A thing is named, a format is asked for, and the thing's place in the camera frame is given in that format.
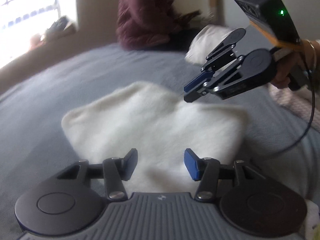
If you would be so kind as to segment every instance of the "white fluffy cloth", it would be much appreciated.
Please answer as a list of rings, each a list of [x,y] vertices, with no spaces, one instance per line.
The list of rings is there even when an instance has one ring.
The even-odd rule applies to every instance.
[[[90,163],[138,150],[138,165],[128,182],[132,192],[191,192],[184,166],[186,148],[200,158],[230,163],[243,140],[247,113],[239,106],[186,103],[158,85],[136,82],[62,119],[74,150]]]
[[[185,60],[192,64],[205,64],[206,59],[233,30],[227,27],[208,25],[193,39]]]

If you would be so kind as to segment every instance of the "bed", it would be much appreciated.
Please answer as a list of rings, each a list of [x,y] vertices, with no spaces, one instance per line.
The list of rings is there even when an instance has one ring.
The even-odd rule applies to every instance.
[[[21,234],[14,215],[17,198],[78,160],[61,128],[65,113],[138,80],[182,95],[183,86],[198,73],[199,66],[186,63],[183,53],[127,52],[111,44],[61,62],[1,95],[0,239]],[[306,127],[303,120],[277,106],[265,87],[225,101],[212,95],[201,101],[239,104],[247,109],[250,125],[237,158],[282,149]],[[215,135],[204,136],[210,140]],[[319,205],[319,153],[320,134],[312,129],[298,147],[258,164],[266,174]],[[93,187],[104,191],[98,182]]]

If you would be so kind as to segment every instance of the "orange tape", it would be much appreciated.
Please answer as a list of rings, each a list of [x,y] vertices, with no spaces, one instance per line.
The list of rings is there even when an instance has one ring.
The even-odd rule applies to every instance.
[[[297,45],[297,44],[289,43],[286,41],[280,41],[276,37],[272,36],[270,33],[266,32],[265,30],[262,30],[254,22],[250,21],[250,24],[254,26],[259,32],[261,32],[263,36],[265,36],[275,47],[288,48],[297,52],[304,52],[302,45]]]

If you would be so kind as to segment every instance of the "window frame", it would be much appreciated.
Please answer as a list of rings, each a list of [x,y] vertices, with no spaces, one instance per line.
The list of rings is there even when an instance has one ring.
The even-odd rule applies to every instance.
[[[1,4],[0,6],[8,5],[12,1],[14,1],[14,0],[6,0],[5,3]],[[59,0],[54,0],[54,3],[47,5],[46,8],[39,8],[36,11],[28,12],[27,14],[25,14],[25,15],[28,15],[28,17],[26,17],[26,19],[25,19],[25,15],[21,15],[20,17],[18,17],[16,19],[11,19],[9,22],[5,23],[5,25],[2,26],[2,30],[11,27],[14,24],[18,24],[23,20],[27,20],[28,18],[33,17],[37,14],[40,14],[40,13],[43,13],[43,12],[46,12],[49,10],[57,10],[58,19],[59,19],[61,17],[61,9],[60,9]]]

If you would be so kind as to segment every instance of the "bracelet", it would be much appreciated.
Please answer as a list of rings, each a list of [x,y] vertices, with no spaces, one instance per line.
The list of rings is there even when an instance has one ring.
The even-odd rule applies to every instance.
[[[309,40],[306,40],[307,42],[309,42],[310,46],[312,47],[313,49],[313,69],[312,71],[315,71],[316,70],[316,67],[317,67],[317,53],[316,53],[316,48],[315,46],[313,46],[313,44],[311,43],[311,41]]]

